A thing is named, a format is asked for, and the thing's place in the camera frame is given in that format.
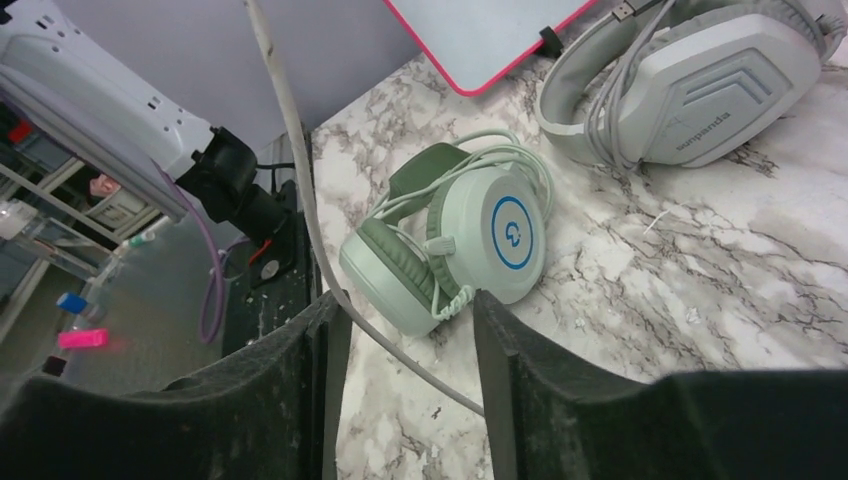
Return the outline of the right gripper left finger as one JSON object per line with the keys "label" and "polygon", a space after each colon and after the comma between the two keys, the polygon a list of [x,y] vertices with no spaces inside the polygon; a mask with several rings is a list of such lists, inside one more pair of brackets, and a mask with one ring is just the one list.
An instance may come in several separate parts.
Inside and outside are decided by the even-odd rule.
{"label": "right gripper left finger", "polygon": [[333,479],[352,321],[331,293],[160,391],[4,387],[5,479]]}

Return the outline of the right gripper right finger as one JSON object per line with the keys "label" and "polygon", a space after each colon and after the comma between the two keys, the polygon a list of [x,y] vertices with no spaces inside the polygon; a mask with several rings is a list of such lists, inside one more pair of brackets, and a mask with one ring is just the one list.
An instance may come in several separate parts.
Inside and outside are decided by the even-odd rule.
{"label": "right gripper right finger", "polygon": [[498,479],[843,479],[843,370],[696,371],[643,384],[524,324],[491,293],[473,326]]}

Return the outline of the green headphones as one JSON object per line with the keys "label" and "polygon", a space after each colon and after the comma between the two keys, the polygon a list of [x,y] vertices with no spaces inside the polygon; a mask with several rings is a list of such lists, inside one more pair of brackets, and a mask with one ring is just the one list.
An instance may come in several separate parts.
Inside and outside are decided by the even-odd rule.
{"label": "green headphones", "polygon": [[400,167],[339,264],[400,333],[420,337],[486,290],[504,304],[541,277],[553,177],[508,130],[433,144]]}

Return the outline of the grey white gaming headset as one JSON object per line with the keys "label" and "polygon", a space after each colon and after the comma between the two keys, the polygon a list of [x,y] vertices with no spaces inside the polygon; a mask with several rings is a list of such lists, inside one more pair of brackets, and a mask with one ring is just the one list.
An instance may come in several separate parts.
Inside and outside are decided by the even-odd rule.
{"label": "grey white gaming headset", "polygon": [[840,1],[623,1],[556,60],[536,119],[581,163],[698,168],[792,107],[846,35]]}

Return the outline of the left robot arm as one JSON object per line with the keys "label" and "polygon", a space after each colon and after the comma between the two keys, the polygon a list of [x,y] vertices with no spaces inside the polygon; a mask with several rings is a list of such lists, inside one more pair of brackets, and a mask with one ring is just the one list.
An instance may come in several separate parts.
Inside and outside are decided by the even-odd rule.
{"label": "left robot arm", "polygon": [[296,206],[254,181],[253,149],[182,108],[74,25],[53,1],[1,4],[1,89],[49,135],[97,149],[81,114],[138,148],[216,223],[259,247],[293,251]]}

